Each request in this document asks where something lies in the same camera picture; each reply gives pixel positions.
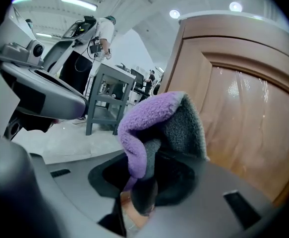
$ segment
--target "white t-shirt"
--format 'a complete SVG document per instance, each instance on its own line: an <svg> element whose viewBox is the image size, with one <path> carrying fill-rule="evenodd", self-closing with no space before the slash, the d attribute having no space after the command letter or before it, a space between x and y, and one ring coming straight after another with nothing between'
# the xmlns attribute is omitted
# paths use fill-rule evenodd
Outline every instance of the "white t-shirt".
<svg viewBox="0 0 289 238"><path fill-rule="evenodd" d="M114 31L115 31L115 26L110 20L108 20L106 18L98 19L98 26L97 26L97 31L96 31L95 37L99 37L99 40L100 39L106 39L109 43L111 43L111 40L112 40L113 35L114 35ZM87 48L87 46L85 46L85 45L78 46L74 49L74 51L82 54L88 60L93 61L94 56L91 55L92 59L90 59L90 57L87 54L86 48Z"/></svg>

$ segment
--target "white floor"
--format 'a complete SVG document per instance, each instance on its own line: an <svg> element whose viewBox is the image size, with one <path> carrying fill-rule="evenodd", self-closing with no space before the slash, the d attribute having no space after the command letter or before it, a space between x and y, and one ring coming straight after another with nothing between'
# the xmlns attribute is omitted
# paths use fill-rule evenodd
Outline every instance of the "white floor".
<svg viewBox="0 0 289 238"><path fill-rule="evenodd" d="M74 161L122 149L117 136L110 129L94 124L92 134L86 136L86 123L63 121L53 125L46 133L21 129L13 142L29 153L42 155L46 164Z"/></svg>

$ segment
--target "purple towel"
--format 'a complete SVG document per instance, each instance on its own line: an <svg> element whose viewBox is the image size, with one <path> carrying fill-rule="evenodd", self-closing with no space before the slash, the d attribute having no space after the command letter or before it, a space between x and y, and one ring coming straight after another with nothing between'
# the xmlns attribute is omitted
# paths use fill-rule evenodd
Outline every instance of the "purple towel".
<svg viewBox="0 0 289 238"><path fill-rule="evenodd" d="M130 110L118 127L131 175L125 191L130 190L146 173L151 176L150 169L154 169L161 134L162 138L167 139L162 144L166 143L170 149L207 158L202 123L188 95L184 92L167 92L150 97Z"/></svg>

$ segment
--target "white ceiling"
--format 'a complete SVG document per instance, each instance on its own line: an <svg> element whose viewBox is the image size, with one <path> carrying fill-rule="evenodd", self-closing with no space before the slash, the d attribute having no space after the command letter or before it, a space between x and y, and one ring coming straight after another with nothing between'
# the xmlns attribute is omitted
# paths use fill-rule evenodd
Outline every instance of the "white ceiling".
<svg viewBox="0 0 289 238"><path fill-rule="evenodd" d="M169 11L177 9L181 15L195 11L229 9L238 1L244 12L278 21L278 10L269 0L84 0L98 5L97 11L63 3L60 0L31 0L15 4L22 16L30 18L34 32L62 36L71 24L84 15L105 17L113 15L116 31L123 34L133 28L143 40L153 62L166 64L178 30L178 22Z"/></svg>

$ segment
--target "gray metal stand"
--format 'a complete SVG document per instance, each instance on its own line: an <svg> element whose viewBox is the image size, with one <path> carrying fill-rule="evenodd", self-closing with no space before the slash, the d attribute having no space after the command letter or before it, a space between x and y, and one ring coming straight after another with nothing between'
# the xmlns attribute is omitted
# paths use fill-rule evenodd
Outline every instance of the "gray metal stand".
<svg viewBox="0 0 289 238"><path fill-rule="evenodd" d="M122 100L116 100L110 95L99 95L99 89L101 87L104 75L110 76L127 84L123 93ZM92 84L89 94L89 109L87 117L86 136L91 135L93 123L114 125L115 128L113 135L117 135L118 125L123 117L123 111L125 108L125 104L128 100L130 90L133 86L133 82L134 79L132 77L125 75L115 69L112 69L104 64L100 65L99 71L94 78L94 82ZM106 102L106 107L97 106L97 101ZM110 112L111 104L119 106L119 111L116 117Z"/></svg>

